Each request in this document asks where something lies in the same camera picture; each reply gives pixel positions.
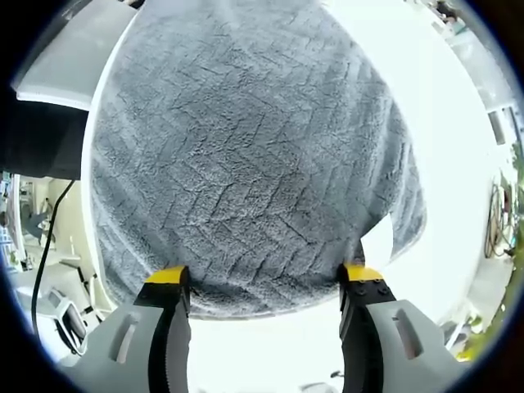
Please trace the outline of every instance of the chevron pattern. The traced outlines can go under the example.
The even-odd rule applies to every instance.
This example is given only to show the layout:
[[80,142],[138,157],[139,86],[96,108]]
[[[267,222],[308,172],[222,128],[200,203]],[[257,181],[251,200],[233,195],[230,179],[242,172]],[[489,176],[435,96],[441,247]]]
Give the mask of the chevron pattern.
[[150,272],[186,264],[200,316],[318,303],[385,214],[395,252],[424,223],[387,86],[308,0],[148,0],[103,93],[92,160],[111,292],[131,300]]

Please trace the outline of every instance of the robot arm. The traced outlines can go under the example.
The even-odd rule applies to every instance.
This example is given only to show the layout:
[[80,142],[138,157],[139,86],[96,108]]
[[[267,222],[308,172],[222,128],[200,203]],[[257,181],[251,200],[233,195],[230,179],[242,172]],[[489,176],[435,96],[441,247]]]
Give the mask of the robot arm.
[[[374,270],[342,265],[340,337],[343,393],[441,391],[460,374],[440,329],[397,301]],[[89,337],[86,354],[64,372],[85,391],[187,393],[191,330],[189,272],[149,277],[133,305],[120,306]]]

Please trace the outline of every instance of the gray towel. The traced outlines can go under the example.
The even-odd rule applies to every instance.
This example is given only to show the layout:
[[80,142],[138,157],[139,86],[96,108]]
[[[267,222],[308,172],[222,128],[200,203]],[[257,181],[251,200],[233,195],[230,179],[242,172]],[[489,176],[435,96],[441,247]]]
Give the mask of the gray towel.
[[185,264],[215,318],[331,298],[384,215],[396,254],[425,217],[387,86],[312,0],[147,0],[102,94],[93,209],[117,300]]

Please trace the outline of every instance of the white surface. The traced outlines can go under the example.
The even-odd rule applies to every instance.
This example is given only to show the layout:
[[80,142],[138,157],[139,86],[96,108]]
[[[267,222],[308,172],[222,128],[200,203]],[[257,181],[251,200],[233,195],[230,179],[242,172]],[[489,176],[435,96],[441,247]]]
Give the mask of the white surface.
[[24,233],[20,220],[20,175],[14,174],[11,180],[11,190],[7,201],[7,216],[9,234],[16,248],[17,260],[25,260]]
[[487,112],[509,106],[515,101],[500,67],[471,30],[448,38],[447,42],[468,70]]
[[393,223],[387,215],[361,239],[366,266],[383,270],[391,261],[393,252]]
[[[495,145],[490,122],[451,49],[401,1],[334,0],[330,7],[390,85],[413,134],[427,201],[424,234],[383,273],[397,298],[410,300],[434,321],[445,320],[465,298],[482,250]],[[84,221],[95,264],[101,258],[91,212],[90,147],[110,68],[108,61],[82,156]],[[343,368],[339,322],[338,299],[273,318],[192,320],[189,382],[213,392],[253,386],[291,391],[298,384],[333,382],[330,373]]]
[[116,0],[90,2],[34,61],[16,97],[88,111],[107,58],[134,14]]

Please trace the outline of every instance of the microfiber towel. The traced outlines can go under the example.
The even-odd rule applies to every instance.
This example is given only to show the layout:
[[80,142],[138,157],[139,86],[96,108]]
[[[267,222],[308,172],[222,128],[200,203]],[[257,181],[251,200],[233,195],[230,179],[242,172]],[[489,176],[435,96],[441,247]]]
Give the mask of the microfiber towel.
[[318,304],[384,215],[394,253],[425,205],[408,130],[359,46],[313,0],[147,0],[92,149],[105,280],[192,276],[192,315]]

